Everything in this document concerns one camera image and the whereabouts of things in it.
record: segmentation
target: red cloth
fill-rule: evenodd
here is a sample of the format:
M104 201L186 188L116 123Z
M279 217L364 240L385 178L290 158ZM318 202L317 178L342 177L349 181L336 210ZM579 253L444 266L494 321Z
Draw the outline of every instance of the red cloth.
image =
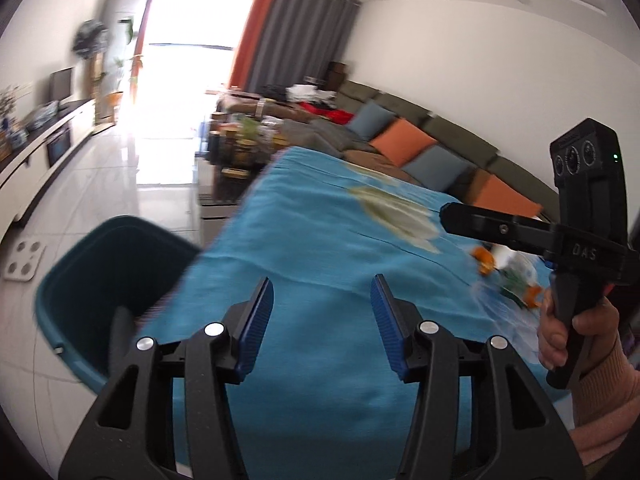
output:
M300 106L302 106L307 112L324 116L332 123L336 124L346 124L351 121L351 118L353 117L353 114L344 110L322 110L322 108L316 108L310 103L300 103Z

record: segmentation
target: metal screw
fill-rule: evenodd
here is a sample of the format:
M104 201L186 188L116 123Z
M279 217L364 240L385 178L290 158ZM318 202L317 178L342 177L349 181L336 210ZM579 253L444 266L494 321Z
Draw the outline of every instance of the metal screw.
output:
M440 327L433 321L423 321L420 323L420 332L424 332L425 334L435 334L439 329Z
M150 337L143 337L142 339L138 339L138 342L136 343L136 348L138 350L149 350L150 348L153 348L154 345L154 340L151 339Z
M224 331L225 326L222 323L210 323L206 327L204 327L204 333L211 337L220 335Z
M507 345L507 340L501 335L494 335L491 338L491 346L497 348L498 350L504 350L505 348L507 348Z

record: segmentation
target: orange curtain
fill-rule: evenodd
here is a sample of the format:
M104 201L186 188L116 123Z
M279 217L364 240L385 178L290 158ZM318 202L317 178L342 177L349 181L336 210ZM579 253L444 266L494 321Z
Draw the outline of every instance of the orange curtain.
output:
M146 0L145 12L142 14L140 31L136 40L136 49L133 53L133 62L131 63L131 81L129 84L129 91L133 103L136 102L136 97L138 95L138 74L142 68L142 47L145 44L146 22L148 22L149 19L149 10L151 9L152 1L153 0Z
M260 41L262 28L271 10L272 3L273 0L254 0L252 3L251 10L249 10L249 15L244 24L242 39L234 54L231 74L226 84L227 88L233 86L244 88L246 80L249 77L252 62L254 62L254 55L258 47L258 42Z

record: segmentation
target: orange cushion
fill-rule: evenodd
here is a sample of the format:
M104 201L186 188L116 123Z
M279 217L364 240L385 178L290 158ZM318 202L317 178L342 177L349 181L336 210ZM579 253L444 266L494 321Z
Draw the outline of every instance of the orange cushion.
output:
M437 142L406 119L398 119L370 144L400 168Z
M533 218L542 211L540 204L522 196L495 175L487 179L476 197L474 206L528 218Z

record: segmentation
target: floor tile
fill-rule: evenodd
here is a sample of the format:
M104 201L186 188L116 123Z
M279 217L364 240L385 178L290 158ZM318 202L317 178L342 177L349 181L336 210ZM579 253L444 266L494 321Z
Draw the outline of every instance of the floor tile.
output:
M65 168L44 193L24 233L64 233L94 174L92 170L68 171Z
M63 235L60 240L60 244L58 245L58 252L56 253L56 261L58 261L62 256L67 254L75 244L77 244L80 240L82 240L86 235L84 234L70 234Z
M191 230L191 193L191 187L140 187L139 215L169 230Z
M76 154L69 163L73 170L117 168L138 164L136 143L133 137L97 135Z
M137 139L137 181L145 184L190 185L193 183L193 139Z
M88 233L105 220L124 214L139 214L136 169L95 170L95 176L85 190L66 233Z
M33 391L33 374L0 363L0 404L20 440L34 459L49 471L44 453Z
M50 379L58 379L68 383L79 382L78 378L73 375L73 372L65 365L64 361L53 353L49 342L47 342L40 329L36 330L33 371L40 376Z
M56 259L60 236L43 236L47 244L30 282L0 279L0 362L33 370L36 319L34 300L38 286Z
M95 394L84 384L34 377L38 428L53 478L84 416L94 403Z

